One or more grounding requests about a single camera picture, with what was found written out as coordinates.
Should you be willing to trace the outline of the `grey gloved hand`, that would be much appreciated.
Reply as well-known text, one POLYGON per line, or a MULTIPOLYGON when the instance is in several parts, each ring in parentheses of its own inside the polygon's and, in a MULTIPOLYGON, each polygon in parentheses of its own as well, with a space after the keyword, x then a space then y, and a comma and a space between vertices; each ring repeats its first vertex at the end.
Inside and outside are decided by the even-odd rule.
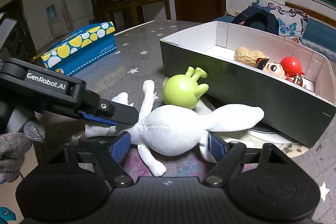
POLYGON ((8 132, 1 135, 1 184, 13 182, 20 176, 26 152, 30 150, 34 142, 43 143, 45 136, 45 128, 37 118, 28 120, 22 132, 8 132))

